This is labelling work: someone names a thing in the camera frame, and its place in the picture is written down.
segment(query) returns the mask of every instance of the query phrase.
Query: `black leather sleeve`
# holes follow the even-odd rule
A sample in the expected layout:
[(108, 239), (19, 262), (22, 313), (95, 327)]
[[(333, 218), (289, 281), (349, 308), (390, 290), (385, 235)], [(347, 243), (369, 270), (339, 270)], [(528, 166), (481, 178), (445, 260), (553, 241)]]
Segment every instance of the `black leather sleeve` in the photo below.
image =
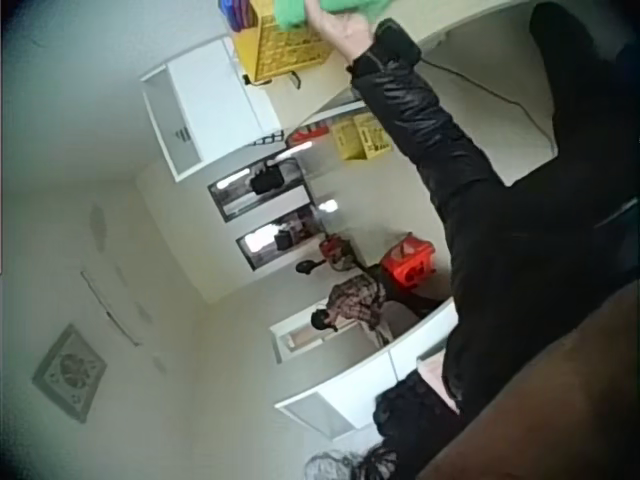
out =
[(442, 108), (424, 78), (402, 60), (377, 66), (365, 72), (354, 68), (352, 85), (400, 151), (418, 167), (441, 214), (450, 196), (469, 183), (500, 182), (485, 154)]

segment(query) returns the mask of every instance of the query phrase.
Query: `ceiling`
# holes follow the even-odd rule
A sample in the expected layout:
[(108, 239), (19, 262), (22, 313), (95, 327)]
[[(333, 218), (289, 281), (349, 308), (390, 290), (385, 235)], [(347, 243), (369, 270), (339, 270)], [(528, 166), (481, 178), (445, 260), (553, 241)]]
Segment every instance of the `ceiling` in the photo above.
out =
[(2, 38), (5, 188), (130, 178), (160, 159), (138, 78), (223, 31), (215, 0), (22, 2)]

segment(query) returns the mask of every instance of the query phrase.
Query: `red object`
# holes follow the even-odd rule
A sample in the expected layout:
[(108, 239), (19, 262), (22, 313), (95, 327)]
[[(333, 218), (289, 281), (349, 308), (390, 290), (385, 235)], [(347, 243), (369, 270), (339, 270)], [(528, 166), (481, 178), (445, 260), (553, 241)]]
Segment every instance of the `red object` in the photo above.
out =
[(436, 253), (431, 242), (407, 235), (393, 246), (380, 262), (396, 281), (405, 288), (413, 289), (435, 273), (433, 255)]
[(346, 243), (346, 240), (338, 235), (329, 235), (320, 243), (320, 253), (329, 262), (339, 260), (337, 257), (342, 255), (342, 249)]
[(300, 127), (295, 133), (287, 139), (287, 143), (290, 147), (300, 145), (307, 142), (312, 138), (321, 137), (329, 133), (329, 127), (324, 122), (316, 122), (305, 127)]

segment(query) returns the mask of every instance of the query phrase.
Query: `green cloth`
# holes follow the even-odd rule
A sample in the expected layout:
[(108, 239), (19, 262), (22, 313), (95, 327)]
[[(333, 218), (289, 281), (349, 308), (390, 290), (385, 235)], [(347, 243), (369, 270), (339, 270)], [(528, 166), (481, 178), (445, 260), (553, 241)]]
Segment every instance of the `green cloth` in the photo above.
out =
[[(282, 30), (290, 30), (306, 21), (304, 0), (274, 0), (276, 23)], [(355, 10), (369, 20), (375, 20), (391, 0), (320, 0), (322, 8), (331, 13)]]

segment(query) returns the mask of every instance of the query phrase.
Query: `yellow crate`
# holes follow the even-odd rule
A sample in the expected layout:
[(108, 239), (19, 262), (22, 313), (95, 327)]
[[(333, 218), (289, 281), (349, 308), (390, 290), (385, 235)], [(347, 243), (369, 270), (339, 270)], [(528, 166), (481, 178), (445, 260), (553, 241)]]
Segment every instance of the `yellow crate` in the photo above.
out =
[(323, 63), (331, 47), (307, 27), (283, 31), (276, 25), (273, 0), (250, 0), (258, 25), (233, 33), (240, 63), (253, 83)]
[(369, 160), (392, 149), (389, 136), (372, 113), (338, 120), (331, 133), (343, 160)]

